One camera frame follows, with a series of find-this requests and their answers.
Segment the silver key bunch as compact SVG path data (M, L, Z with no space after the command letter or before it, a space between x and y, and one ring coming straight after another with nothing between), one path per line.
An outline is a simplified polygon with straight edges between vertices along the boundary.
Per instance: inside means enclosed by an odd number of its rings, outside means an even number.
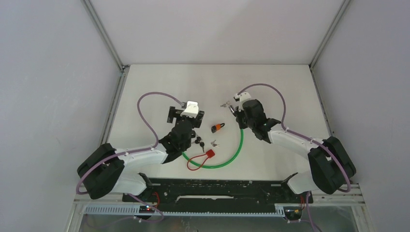
M229 107L230 105L231 105L230 102L227 101L226 103L223 103L223 104L221 105L221 107L226 108L226 107Z

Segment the small silver lock key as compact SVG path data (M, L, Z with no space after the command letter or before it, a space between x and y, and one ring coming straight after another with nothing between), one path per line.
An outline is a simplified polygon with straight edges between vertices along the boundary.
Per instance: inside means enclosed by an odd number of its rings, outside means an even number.
M220 145L219 145L218 143L216 143L216 140L212 141L212 142L211 142L211 145L212 145L213 147L220 147Z

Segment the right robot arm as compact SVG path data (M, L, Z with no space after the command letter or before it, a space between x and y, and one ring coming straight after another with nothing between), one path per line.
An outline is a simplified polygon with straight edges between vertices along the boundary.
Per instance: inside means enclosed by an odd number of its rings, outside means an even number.
M238 106L231 107L231 112L240 129L249 128L257 139L284 147L309 163L308 171L292 174L285 179L286 185L281 189L285 201L294 202L302 193L317 189L333 194L340 190L342 185L349 183L350 178L357 173L338 138L303 138L290 129L284 129L281 121L267 118L257 99L236 98L236 102Z

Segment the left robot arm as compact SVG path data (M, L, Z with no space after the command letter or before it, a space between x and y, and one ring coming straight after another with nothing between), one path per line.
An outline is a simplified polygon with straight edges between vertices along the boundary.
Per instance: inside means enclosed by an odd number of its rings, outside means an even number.
M148 201L153 195L149 178L141 168L166 164L179 158L191 147L201 126L204 111L192 101L183 109L169 108L167 123L174 127L154 145L134 149L115 149L110 143L100 145L78 168L77 194L99 199L109 193L125 193Z

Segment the green cable lock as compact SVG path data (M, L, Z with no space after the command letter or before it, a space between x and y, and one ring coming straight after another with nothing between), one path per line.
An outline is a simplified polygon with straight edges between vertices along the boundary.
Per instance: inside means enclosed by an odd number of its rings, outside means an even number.
M211 105L203 109L205 116L201 127L196 129L197 136L200 136L205 143L205 152L212 149L215 156L208 159L205 166L217 166L230 160L240 144L240 129L228 108L220 107L218 104ZM225 123L225 126L216 133L211 132L211 127L216 124ZM220 147L213 147L211 142L216 140ZM198 144L192 144L192 147L185 152L188 158L202 155L204 152Z

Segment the orange padlock with keys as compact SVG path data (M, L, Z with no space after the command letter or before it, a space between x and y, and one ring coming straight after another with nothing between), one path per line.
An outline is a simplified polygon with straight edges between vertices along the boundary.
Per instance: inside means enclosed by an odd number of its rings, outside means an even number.
M219 131L221 128L223 128L225 126L225 123L220 123L220 124L216 124L216 125L213 125L212 127L211 127L211 132L212 133L216 133L217 131Z

